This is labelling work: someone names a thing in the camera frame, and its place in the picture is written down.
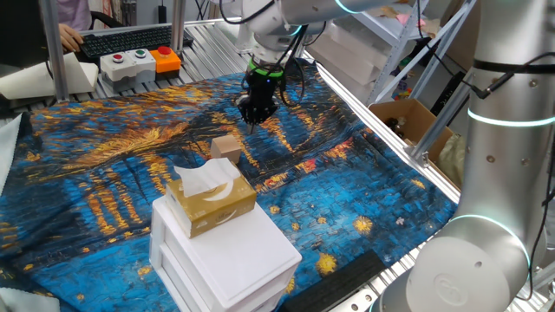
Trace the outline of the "person's bare hand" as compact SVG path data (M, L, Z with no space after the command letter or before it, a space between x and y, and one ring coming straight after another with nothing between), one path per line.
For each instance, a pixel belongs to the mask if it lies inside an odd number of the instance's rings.
M62 48L66 52L80 52L84 43L83 36L66 24L58 24Z

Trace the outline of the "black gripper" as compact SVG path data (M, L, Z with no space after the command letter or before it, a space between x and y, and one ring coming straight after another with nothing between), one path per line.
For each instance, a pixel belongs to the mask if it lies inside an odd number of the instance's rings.
M247 95L241 95L237 100L237 107L243 121L247 125L247 133L253 134L256 125L264 123L277 111L275 91L281 82L281 77L271 75L247 75Z

